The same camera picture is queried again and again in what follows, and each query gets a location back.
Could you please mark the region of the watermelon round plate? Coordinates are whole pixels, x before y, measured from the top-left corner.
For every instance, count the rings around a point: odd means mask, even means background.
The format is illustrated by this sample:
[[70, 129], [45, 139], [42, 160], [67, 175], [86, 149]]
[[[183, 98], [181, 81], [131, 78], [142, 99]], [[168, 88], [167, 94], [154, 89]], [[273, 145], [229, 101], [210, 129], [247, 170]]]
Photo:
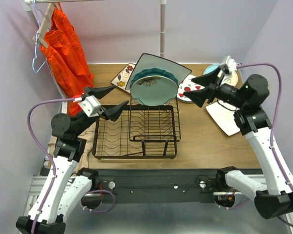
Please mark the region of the watermelon round plate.
[[203, 89], [204, 86], [196, 84], [191, 80], [195, 78], [194, 75], [188, 75], [180, 84], [177, 92], [177, 99], [185, 103], [193, 103], [193, 101], [184, 95], [184, 92]]

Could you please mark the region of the flower square plate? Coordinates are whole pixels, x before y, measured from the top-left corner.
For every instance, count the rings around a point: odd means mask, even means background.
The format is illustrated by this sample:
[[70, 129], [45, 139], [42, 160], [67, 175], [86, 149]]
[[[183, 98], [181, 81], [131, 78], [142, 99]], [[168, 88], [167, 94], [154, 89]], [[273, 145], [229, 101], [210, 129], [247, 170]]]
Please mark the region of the flower square plate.
[[126, 85], [129, 81], [132, 71], [135, 68], [134, 63], [127, 64], [119, 73], [118, 75], [111, 81], [112, 85], [115, 85], [117, 88], [123, 90], [130, 94], [130, 90], [126, 89]]

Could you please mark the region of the grey square plate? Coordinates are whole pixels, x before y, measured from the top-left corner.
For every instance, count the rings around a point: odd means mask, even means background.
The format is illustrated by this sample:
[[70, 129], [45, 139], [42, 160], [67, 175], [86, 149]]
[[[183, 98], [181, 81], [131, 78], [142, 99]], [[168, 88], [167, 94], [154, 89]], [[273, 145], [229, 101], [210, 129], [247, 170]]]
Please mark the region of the grey square plate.
[[226, 135], [232, 136], [240, 131], [233, 116], [238, 108], [219, 100], [206, 106], [206, 110]]

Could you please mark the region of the mint green flower plate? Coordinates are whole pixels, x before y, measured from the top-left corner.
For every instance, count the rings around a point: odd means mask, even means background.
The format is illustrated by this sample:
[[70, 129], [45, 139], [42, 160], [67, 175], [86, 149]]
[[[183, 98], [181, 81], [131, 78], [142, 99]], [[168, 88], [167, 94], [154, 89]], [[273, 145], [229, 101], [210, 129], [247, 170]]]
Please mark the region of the mint green flower plate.
[[175, 99], [179, 84], [175, 78], [148, 76], [135, 81], [131, 88], [134, 101], [145, 106], [160, 106]]

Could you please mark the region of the teal rimmed plate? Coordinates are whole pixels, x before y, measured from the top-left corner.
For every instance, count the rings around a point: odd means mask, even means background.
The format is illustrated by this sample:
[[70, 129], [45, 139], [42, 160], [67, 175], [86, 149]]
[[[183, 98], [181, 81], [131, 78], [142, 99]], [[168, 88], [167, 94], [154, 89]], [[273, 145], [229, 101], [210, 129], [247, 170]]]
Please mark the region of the teal rimmed plate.
[[178, 79], [172, 73], [166, 70], [159, 69], [159, 68], [150, 68], [150, 69], [144, 69], [136, 73], [133, 79], [131, 80], [130, 85], [132, 85], [134, 82], [138, 81], [139, 79], [147, 77], [147, 76], [163, 76], [163, 77], [171, 79], [176, 84], [179, 84]]

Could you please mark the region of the large white square plate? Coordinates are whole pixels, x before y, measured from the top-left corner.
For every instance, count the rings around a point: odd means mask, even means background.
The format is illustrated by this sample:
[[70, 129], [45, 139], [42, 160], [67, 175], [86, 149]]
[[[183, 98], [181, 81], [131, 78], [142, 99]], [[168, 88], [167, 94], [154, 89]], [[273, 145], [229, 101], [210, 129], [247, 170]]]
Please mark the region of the large white square plate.
[[158, 68], [161, 70], [165, 70], [169, 73], [172, 73], [175, 78], [178, 80], [178, 84], [180, 84], [188, 75], [191, 74], [192, 70], [180, 65], [174, 61], [171, 61], [166, 58], [162, 58], [156, 55], [143, 53], [140, 58], [138, 59], [130, 78], [126, 85], [126, 90], [130, 90], [131, 81], [133, 80], [134, 76], [141, 72], [144, 69], [152, 69]]

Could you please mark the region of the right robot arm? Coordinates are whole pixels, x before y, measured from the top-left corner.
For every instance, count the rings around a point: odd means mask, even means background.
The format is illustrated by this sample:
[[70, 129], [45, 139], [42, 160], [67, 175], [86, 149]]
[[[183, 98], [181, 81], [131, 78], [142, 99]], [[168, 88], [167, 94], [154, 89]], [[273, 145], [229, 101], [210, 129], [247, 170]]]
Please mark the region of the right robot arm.
[[270, 93], [268, 81], [253, 74], [238, 89], [224, 82], [228, 74], [229, 69], [218, 66], [208, 74], [194, 77], [191, 81], [201, 89], [186, 91], [184, 95], [198, 107], [218, 99], [237, 108], [233, 113], [235, 124], [251, 145], [266, 183], [263, 185], [231, 166], [217, 171], [215, 186], [221, 191], [233, 188], [241, 192], [265, 219], [292, 213], [293, 175], [273, 136], [273, 124], [261, 107]]

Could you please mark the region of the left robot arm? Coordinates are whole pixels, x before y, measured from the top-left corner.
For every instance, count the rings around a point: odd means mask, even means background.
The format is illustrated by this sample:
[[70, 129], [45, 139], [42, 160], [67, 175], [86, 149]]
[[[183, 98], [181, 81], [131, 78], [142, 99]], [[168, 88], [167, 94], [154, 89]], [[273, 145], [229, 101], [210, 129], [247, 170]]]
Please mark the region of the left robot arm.
[[115, 89], [108, 87], [86, 87], [81, 95], [72, 98], [53, 99], [40, 104], [73, 102], [81, 107], [75, 116], [58, 113], [51, 120], [52, 136], [56, 137], [54, 153], [45, 155], [51, 162], [49, 174], [40, 194], [26, 216], [20, 216], [16, 228], [22, 234], [63, 234], [66, 221], [85, 194], [109, 194], [114, 207], [116, 198], [110, 190], [104, 190], [99, 181], [99, 173], [90, 168], [81, 168], [76, 172], [73, 184], [67, 187], [75, 173], [85, 149], [86, 140], [80, 134], [98, 119], [116, 121], [128, 102], [106, 109], [99, 100]]

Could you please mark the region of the orange shorts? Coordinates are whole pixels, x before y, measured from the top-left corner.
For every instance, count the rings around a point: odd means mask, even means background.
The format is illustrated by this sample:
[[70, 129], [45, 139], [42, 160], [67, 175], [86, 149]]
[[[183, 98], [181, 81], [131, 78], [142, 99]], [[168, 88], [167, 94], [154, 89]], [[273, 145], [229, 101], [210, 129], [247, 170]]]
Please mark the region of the orange shorts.
[[54, 8], [51, 29], [41, 46], [56, 82], [70, 98], [81, 95], [85, 87], [93, 87], [94, 75], [86, 62], [83, 47], [73, 25], [63, 10]]

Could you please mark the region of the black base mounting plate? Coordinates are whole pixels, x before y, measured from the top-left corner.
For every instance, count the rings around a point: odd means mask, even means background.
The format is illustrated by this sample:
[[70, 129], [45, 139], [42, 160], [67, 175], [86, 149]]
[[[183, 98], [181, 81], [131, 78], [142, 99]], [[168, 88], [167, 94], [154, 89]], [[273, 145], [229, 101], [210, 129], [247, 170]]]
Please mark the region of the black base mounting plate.
[[104, 202], [213, 203], [214, 197], [232, 189], [216, 183], [217, 169], [96, 169], [91, 189], [103, 188], [113, 196]]

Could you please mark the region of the wooden clip hanger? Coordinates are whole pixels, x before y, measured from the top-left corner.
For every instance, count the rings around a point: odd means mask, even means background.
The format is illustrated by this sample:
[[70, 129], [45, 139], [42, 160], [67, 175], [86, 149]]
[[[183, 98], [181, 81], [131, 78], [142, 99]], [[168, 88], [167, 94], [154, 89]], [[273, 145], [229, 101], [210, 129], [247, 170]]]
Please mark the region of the wooden clip hanger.
[[36, 36], [34, 37], [35, 41], [37, 41], [40, 45], [43, 45], [45, 48], [48, 48], [48, 43], [44, 40], [44, 37], [48, 30], [48, 26], [51, 23], [51, 18], [53, 16], [55, 8], [57, 8], [58, 10], [61, 9], [56, 1], [48, 3], [41, 25], [38, 28]]

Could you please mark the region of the white clothes rack frame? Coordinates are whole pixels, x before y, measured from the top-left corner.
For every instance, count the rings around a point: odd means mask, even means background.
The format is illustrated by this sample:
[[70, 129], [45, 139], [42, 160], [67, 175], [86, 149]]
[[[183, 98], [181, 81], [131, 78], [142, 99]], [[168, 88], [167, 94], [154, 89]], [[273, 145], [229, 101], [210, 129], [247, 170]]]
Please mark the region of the white clothes rack frame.
[[[87, 2], [86, 0], [36, 0], [36, 3], [49, 3], [56, 1], [58, 4], [63, 2]], [[22, 0], [23, 7], [28, 13], [33, 13], [32, 0]], [[165, 32], [166, 32], [166, 0], [160, 1], [160, 57], [165, 56]]]

